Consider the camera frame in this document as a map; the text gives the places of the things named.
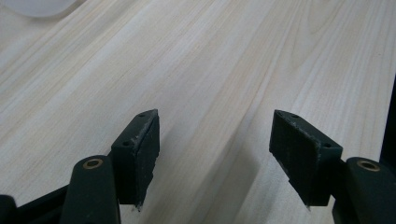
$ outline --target tabletop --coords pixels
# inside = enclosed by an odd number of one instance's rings
[[[46,19],[0,6],[0,190],[66,185],[157,108],[161,151],[122,223],[332,223],[268,151],[275,109],[378,160],[396,72],[396,1],[77,1]]]

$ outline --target white object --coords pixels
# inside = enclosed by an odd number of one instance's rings
[[[76,0],[3,0],[2,4],[29,17],[49,17],[59,14]]]

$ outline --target screw hole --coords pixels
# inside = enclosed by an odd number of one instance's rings
[[[370,161],[358,161],[358,165],[359,165],[359,167],[369,170],[369,171],[378,172],[381,170],[379,168],[379,166],[377,166],[376,164],[374,164]]]
[[[101,159],[91,159],[91,160],[86,161],[82,165],[82,167],[84,167],[84,169],[86,169],[86,170],[91,170],[91,169],[101,166],[102,163],[103,163],[103,161]]]

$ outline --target light wood grain surface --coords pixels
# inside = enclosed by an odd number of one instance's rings
[[[378,160],[396,72],[396,1],[78,2],[0,7],[0,192],[18,205],[107,154],[158,108],[161,152],[123,223],[332,223],[268,151],[274,109]]]

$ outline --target black plastic bracket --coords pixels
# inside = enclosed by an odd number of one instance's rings
[[[78,162],[70,185],[21,207],[0,195],[3,223],[120,223],[119,202],[140,207],[160,152],[158,110],[134,117],[108,156]]]
[[[396,178],[364,158],[341,161],[342,147],[297,115],[276,110],[270,152],[307,205],[326,206],[336,224],[396,223]]]

